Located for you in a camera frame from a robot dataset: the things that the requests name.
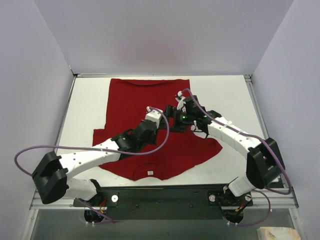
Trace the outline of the red t-shirt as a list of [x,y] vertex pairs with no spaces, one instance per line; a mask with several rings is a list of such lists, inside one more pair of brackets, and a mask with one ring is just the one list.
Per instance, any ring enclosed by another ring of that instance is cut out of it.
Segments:
[[[93,131],[92,144],[96,146],[125,130],[137,127],[146,115],[147,106],[161,110],[167,105],[175,106],[177,92],[189,87],[188,79],[111,79],[105,126]],[[155,153],[129,156],[100,167],[133,181],[147,177],[167,180],[208,161],[222,149],[213,138],[203,139],[190,131],[172,132],[166,144]]]

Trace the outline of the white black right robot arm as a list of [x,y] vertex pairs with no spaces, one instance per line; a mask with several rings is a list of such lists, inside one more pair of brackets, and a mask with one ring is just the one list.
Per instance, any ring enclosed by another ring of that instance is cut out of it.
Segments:
[[264,189],[285,171],[285,165],[277,142],[262,139],[242,131],[227,121],[220,113],[200,106],[195,95],[177,98],[178,105],[167,105],[164,114],[173,119],[171,131],[185,132],[194,126],[206,136],[219,139],[235,149],[246,159],[246,170],[242,176],[224,187],[227,194],[240,197],[255,189]]

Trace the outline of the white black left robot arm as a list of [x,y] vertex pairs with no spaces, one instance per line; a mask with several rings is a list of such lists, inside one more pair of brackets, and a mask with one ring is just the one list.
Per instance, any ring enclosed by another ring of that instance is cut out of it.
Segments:
[[163,126],[170,128],[165,114],[148,107],[145,118],[136,128],[103,143],[62,155],[48,152],[31,175],[42,203],[51,204],[65,197],[80,198],[92,206],[100,204],[103,194],[99,183],[95,179],[76,179],[76,175],[105,163],[145,155],[142,150],[156,143],[158,131]]

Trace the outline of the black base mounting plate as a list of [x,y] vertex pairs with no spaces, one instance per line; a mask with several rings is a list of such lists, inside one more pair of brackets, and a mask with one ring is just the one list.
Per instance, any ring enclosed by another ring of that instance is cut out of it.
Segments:
[[222,184],[101,187],[90,200],[73,206],[87,209],[85,219],[101,221],[102,215],[120,220],[219,220],[224,216],[240,222],[253,200],[247,192],[232,196]]

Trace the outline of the beige tissue pack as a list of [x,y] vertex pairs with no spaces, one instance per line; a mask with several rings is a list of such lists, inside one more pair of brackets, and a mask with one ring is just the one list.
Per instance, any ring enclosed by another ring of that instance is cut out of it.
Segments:
[[257,235],[259,240],[301,240],[299,233],[290,227],[259,227]]

